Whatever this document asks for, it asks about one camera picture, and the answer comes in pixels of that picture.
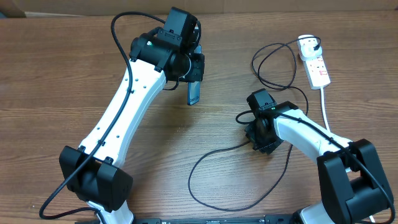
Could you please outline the black smartphone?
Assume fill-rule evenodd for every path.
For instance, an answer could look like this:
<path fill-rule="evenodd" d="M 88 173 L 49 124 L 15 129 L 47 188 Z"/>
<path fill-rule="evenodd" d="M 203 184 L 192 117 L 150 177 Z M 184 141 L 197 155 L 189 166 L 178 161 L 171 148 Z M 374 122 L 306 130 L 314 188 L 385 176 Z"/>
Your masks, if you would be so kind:
<path fill-rule="evenodd" d="M 190 106 L 198 103 L 200 100 L 200 83 L 201 82 L 188 82 L 187 104 Z"/>

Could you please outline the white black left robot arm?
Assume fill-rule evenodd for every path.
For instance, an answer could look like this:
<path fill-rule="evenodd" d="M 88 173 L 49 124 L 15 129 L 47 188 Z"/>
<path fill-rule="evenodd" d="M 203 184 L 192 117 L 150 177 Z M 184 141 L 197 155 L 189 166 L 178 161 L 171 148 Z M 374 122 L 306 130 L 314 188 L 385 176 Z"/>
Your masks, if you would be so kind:
<path fill-rule="evenodd" d="M 124 79 L 95 128 L 77 148 L 63 148 L 59 163 L 67 188 L 98 223 L 134 221 L 127 205 L 133 179 L 122 169 L 129 145 L 167 82 L 186 83 L 187 103 L 199 101 L 205 68 L 200 39 L 200 21 L 171 8 L 160 26 L 132 41 Z"/>

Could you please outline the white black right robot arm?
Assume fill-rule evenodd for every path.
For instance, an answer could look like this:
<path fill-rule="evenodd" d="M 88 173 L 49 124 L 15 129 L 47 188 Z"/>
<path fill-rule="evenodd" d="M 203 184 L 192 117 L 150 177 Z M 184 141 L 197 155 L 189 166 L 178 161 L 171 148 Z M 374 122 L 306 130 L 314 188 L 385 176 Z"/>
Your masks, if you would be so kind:
<path fill-rule="evenodd" d="M 255 150 L 270 154 L 287 141 L 317 165 L 322 200 L 296 211 L 290 223 L 366 223 L 387 209 L 388 222 L 394 221 L 393 194 L 371 142 L 335 135 L 295 104 L 277 103 L 265 89 L 246 101 L 254 121 L 245 132 Z"/>

